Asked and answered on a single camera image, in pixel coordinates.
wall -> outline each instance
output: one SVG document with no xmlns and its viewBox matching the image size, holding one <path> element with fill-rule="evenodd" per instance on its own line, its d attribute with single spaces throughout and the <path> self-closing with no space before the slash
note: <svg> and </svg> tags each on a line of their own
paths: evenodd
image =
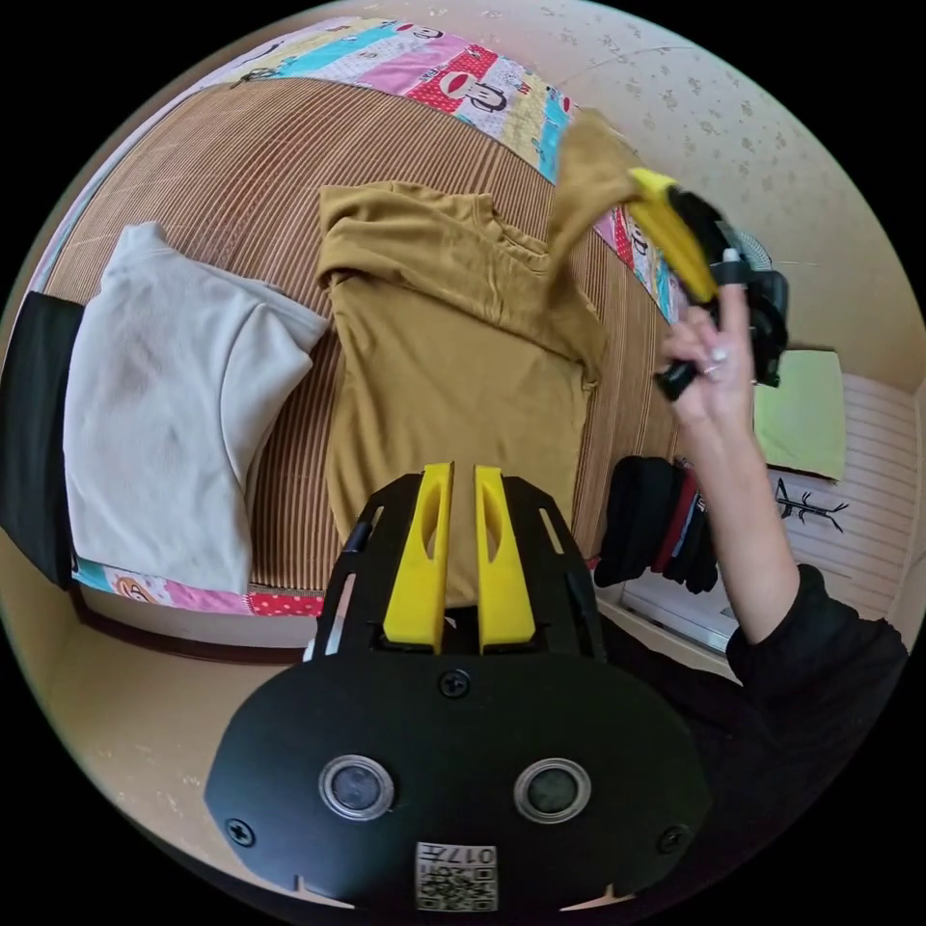
<svg viewBox="0 0 926 926">
<path fill-rule="evenodd" d="M 889 620 L 900 631 L 907 648 L 915 642 L 926 613 L 926 379 L 916 391 L 916 413 L 919 428 L 919 498 L 913 523 L 907 573 L 900 586 Z"/>
<path fill-rule="evenodd" d="M 42 708 L 68 639 L 77 627 L 70 598 L 0 531 L 0 614 L 23 674 Z"/>
<path fill-rule="evenodd" d="M 457 33 L 600 109 L 650 167 L 686 183 L 764 244 L 791 284 L 794 341 L 834 347 L 846 372 L 909 394 L 926 374 L 926 328 L 864 198 L 809 129 L 710 52 L 577 0 L 348 0 L 312 17 L 344 14 L 409 18 Z"/>
</svg>

person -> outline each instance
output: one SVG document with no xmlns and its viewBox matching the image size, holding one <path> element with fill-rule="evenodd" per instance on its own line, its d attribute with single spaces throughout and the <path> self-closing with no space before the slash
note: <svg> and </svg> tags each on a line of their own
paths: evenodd
<svg viewBox="0 0 926 926">
<path fill-rule="evenodd" d="M 897 631 L 863 620 L 795 562 L 752 432 L 749 308 L 723 286 L 720 329 L 688 308 L 667 361 L 702 375 L 674 403 L 710 513 L 723 583 L 739 624 L 726 658 L 741 684 L 648 649 L 603 618 L 609 659 L 651 685 L 688 724 L 713 805 L 659 884 L 624 900 L 633 922 L 719 880 L 786 830 L 827 788 L 880 715 L 907 661 Z"/>
</svg>

woven mat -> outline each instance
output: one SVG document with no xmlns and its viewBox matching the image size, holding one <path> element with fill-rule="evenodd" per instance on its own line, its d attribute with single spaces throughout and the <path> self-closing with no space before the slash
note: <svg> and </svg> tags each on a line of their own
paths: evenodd
<svg viewBox="0 0 926 926">
<path fill-rule="evenodd" d="M 383 179 L 490 193 L 507 222 L 544 237 L 553 186 L 462 121 L 414 100 L 323 81 L 243 83 L 190 97 L 137 144 L 75 224 L 45 291 L 88 302 L 123 227 L 153 219 L 187 257 L 275 284 L 330 317 L 313 282 L 318 188 Z M 572 511 L 579 546 L 591 556 L 604 531 L 613 464 L 631 453 L 671 458 L 676 431 L 650 378 L 666 323 L 597 235 L 586 236 L 574 260 L 610 344 L 589 405 Z M 324 479 L 340 359 L 334 330 L 313 359 L 261 461 L 256 586 L 323 589 L 340 550 Z"/>
</svg>

screw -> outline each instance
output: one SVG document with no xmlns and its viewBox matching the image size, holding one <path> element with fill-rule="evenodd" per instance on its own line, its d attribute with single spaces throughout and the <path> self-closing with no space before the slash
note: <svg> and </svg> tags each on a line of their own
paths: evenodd
<svg viewBox="0 0 926 926">
<path fill-rule="evenodd" d="M 688 827 L 669 827 L 660 837 L 656 848 L 664 856 L 678 852 L 689 840 L 692 831 Z"/>
<path fill-rule="evenodd" d="M 244 849 L 254 845 L 254 831 L 243 821 L 232 817 L 225 821 L 225 832 L 229 839 Z"/>
<path fill-rule="evenodd" d="M 470 690 L 470 676 L 459 668 L 445 672 L 437 683 L 444 697 L 464 697 Z"/>
</svg>

black sleeve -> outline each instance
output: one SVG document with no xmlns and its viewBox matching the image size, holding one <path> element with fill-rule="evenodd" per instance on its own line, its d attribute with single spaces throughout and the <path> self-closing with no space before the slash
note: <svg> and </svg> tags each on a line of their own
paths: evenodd
<svg viewBox="0 0 926 926">
<path fill-rule="evenodd" d="M 863 620 L 834 601 L 813 566 L 776 629 L 750 645 L 738 629 L 726 658 L 778 741 L 846 759 L 878 718 L 907 661 L 885 620 Z"/>
</svg>

